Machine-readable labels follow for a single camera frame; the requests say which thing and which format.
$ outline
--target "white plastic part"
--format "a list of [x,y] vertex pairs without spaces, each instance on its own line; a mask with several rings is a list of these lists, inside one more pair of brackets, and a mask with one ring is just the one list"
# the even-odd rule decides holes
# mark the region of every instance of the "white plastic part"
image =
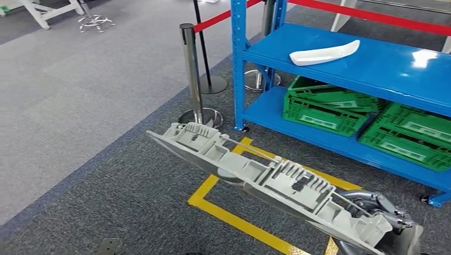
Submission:
[[392,231],[390,223],[382,215],[362,214],[354,218],[332,200],[340,198],[335,186],[302,165],[279,156],[264,165],[230,152],[223,146],[229,140],[228,135],[201,124],[172,123],[163,135],[152,131],[147,134],[204,171],[227,182],[238,179],[234,183],[250,194],[366,254],[384,255],[375,246]]
[[355,40],[349,44],[324,48],[324,49],[312,49],[302,50],[300,52],[293,52],[290,54],[291,61],[295,65],[316,65],[325,62],[334,61],[343,57],[347,57],[354,54],[360,46],[360,40]]

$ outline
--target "floor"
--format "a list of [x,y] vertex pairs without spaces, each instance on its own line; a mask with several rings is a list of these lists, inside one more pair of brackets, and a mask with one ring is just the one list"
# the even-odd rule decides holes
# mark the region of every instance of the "floor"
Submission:
[[[205,19],[230,8],[228,1],[200,7]],[[77,16],[49,31],[21,12],[0,18],[2,34],[10,31],[5,40],[24,23],[34,31],[0,46],[0,224],[188,85],[178,27],[195,22],[192,1],[105,1],[93,12],[117,26],[80,34]],[[261,6],[249,10],[250,36],[261,15]],[[3,30],[12,24],[17,30]],[[230,54],[229,27],[224,21],[205,31],[210,66]]]
[[[118,24],[104,34],[75,33],[68,29],[77,29],[76,18],[71,18],[50,31],[38,30],[1,46],[7,66],[1,101],[7,112],[0,176],[6,184],[0,188],[5,194],[0,200],[5,224],[0,236],[6,254],[92,254],[105,237],[123,238],[124,254],[277,254],[188,206],[187,199],[206,175],[143,135],[147,129],[163,132],[190,108],[176,27],[193,20],[193,14],[186,12],[191,2],[156,6],[149,2],[111,0],[95,8]],[[214,9],[203,5],[201,11],[211,16],[228,8],[219,4],[221,8]],[[379,10],[375,9],[379,6],[362,7]],[[261,15],[261,7],[250,11],[249,17]],[[398,10],[383,11],[398,14]],[[165,19],[165,25],[150,25],[151,19],[168,15],[173,19]],[[411,10],[401,15],[450,21],[446,15]],[[333,21],[329,13],[301,7],[287,17],[321,28]],[[260,20],[250,18],[250,23],[248,35],[257,34]],[[342,32],[434,50],[445,40],[432,35],[425,40],[420,32],[369,24],[352,19]],[[231,82],[228,25],[223,22],[217,30],[206,30],[206,38],[212,45],[208,51],[215,66],[212,72]],[[282,78],[286,84],[292,77],[282,74]],[[204,101],[225,116],[222,131],[239,140],[243,135],[232,130],[231,97],[229,87],[204,96]],[[261,148],[381,191],[408,208],[425,226],[425,252],[446,255],[451,249],[446,239],[451,234],[447,226],[451,207],[435,209],[418,202],[419,194],[431,192],[428,188],[262,127],[251,125],[251,130],[247,135]],[[276,142],[269,143],[267,137]],[[310,254],[324,252],[325,235],[223,183],[207,200]]]

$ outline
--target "stanchion base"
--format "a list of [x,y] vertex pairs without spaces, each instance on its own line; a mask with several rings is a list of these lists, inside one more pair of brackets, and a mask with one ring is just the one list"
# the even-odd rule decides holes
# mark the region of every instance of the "stanchion base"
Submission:
[[[250,70],[244,73],[244,88],[252,92],[263,92],[263,84],[261,82],[260,86],[257,87],[258,70]],[[280,84],[280,75],[274,73],[274,85],[278,86]]]
[[207,76],[201,77],[199,82],[201,83],[202,94],[216,94],[227,88],[228,83],[223,77],[213,75],[210,76],[210,79],[212,81],[211,87],[208,86]]
[[[214,129],[220,128],[223,122],[221,113],[210,108],[202,108],[202,119],[204,120],[204,125]],[[193,110],[189,110],[179,117],[179,123],[186,124],[189,122],[196,122]]]

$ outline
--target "black post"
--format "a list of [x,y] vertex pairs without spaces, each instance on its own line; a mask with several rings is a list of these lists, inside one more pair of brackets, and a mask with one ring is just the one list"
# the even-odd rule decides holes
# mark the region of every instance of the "black post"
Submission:
[[[196,13],[197,24],[201,23],[201,12],[199,11],[199,4],[197,0],[193,0],[194,12]],[[208,67],[207,49],[205,48],[204,31],[199,31],[199,37],[201,39],[202,54],[204,55],[205,75],[207,76],[208,87],[211,88],[210,68]]]
[[[196,20],[197,24],[201,23],[201,12],[199,11],[199,4],[197,3],[197,0],[193,0],[194,4],[194,12],[196,13]],[[210,67],[208,66],[208,57],[207,57],[207,50],[205,47],[205,39],[204,39],[204,32],[199,31],[199,37],[201,39],[201,47],[202,47],[202,54],[204,55],[204,64],[205,64],[205,77],[202,77],[201,82],[201,93],[202,94],[215,94],[218,92],[223,91],[227,88],[227,81],[219,76],[210,75]]]

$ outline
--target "shelf upright post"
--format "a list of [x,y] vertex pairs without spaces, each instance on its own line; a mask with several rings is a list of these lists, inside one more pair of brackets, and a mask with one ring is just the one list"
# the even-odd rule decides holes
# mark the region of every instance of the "shelf upright post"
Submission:
[[233,96],[235,102],[235,129],[244,128],[244,66],[246,50],[246,0],[230,1],[232,14]]
[[[275,31],[285,22],[285,13],[287,12],[287,0],[275,0],[275,12],[272,21],[272,28],[270,31]],[[275,70],[273,68],[268,68],[269,80],[265,81],[266,90],[274,87],[273,77],[275,76]]]

